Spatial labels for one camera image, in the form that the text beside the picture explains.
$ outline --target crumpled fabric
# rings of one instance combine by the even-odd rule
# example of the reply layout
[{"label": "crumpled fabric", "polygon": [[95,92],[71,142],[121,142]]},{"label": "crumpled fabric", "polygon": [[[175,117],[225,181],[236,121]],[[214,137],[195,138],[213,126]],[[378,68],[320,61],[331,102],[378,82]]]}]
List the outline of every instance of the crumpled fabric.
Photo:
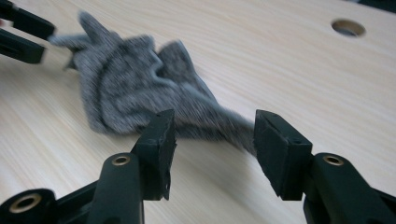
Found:
[{"label": "crumpled fabric", "polygon": [[141,133],[157,113],[174,109],[177,137],[226,140],[256,155],[254,124],[218,104],[180,41],[156,53],[149,35],[122,39],[87,12],[79,13],[79,22],[86,34],[49,42],[73,52],[66,67],[80,74],[92,130]]}]

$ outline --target gray sock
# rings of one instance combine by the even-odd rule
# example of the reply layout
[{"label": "gray sock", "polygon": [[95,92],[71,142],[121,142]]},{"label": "gray sock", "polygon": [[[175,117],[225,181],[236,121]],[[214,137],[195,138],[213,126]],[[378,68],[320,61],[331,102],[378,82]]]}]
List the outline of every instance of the gray sock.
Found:
[{"label": "gray sock", "polygon": [[178,137],[226,140],[256,155],[253,123],[221,107],[198,77],[180,41],[157,54],[147,35],[122,40],[93,16],[79,14],[86,35],[52,36],[72,50],[90,127],[99,133],[141,133],[158,112],[175,110]]}]

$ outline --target wood grain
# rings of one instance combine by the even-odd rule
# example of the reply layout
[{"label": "wood grain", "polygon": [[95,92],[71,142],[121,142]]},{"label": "wood grain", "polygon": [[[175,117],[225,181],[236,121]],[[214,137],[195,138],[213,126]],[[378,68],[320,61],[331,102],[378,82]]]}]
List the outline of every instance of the wood grain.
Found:
[{"label": "wood grain", "polygon": [[[340,154],[368,183],[396,195],[396,16],[345,1],[13,1],[81,33],[89,11],[120,33],[180,39],[219,103],[247,119],[275,112]],[[366,29],[337,34],[346,18]],[[0,55],[0,202],[26,189],[62,197],[97,179],[103,161],[138,138],[88,127],[70,52],[50,46],[29,65]],[[227,143],[177,140],[169,202],[145,203],[147,223],[304,223],[301,202],[278,199],[257,161]]]}]

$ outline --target wooden table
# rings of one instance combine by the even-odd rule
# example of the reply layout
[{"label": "wooden table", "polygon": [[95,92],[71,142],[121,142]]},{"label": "wooden table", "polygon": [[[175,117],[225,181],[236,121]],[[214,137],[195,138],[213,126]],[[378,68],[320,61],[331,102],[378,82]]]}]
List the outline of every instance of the wooden table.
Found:
[{"label": "wooden table", "polygon": [[[348,158],[368,183],[396,195],[396,16],[346,1],[14,1],[58,28],[81,33],[86,10],[122,37],[180,39],[219,103],[254,120],[281,115],[314,153]],[[357,21],[360,37],[336,33]],[[12,30],[12,33],[24,35]],[[47,46],[40,65],[0,55],[0,202],[26,189],[62,197],[97,179],[103,161],[137,134],[90,130],[70,52]],[[178,139],[169,202],[146,202],[147,223],[304,223],[282,202],[255,158],[228,143]]]}]

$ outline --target table surface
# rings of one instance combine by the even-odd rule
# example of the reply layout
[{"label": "table surface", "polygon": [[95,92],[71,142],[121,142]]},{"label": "table surface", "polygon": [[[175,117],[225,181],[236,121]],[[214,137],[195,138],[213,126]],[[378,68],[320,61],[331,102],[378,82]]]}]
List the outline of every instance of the table surface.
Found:
[{"label": "table surface", "polygon": [[[313,144],[348,158],[374,188],[396,195],[396,16],[346,1],[13,1],[82,32],[90,12],[122,37],[180,39],[219,103],[247,119],[275,112]],[[344,36],[336,19],[366,33]],[[23,35],[9,27],[12,33]],[[0,203],[26,189],[57,198],[96,180],[103,161],[137,134],[90,130],[67,49],[45,41],[40,65],[0,55]],[[170,201],[145,202],[147,223],[305,223],[301,202],[282,202],[256,159],[225,142],[177,139]]]}]

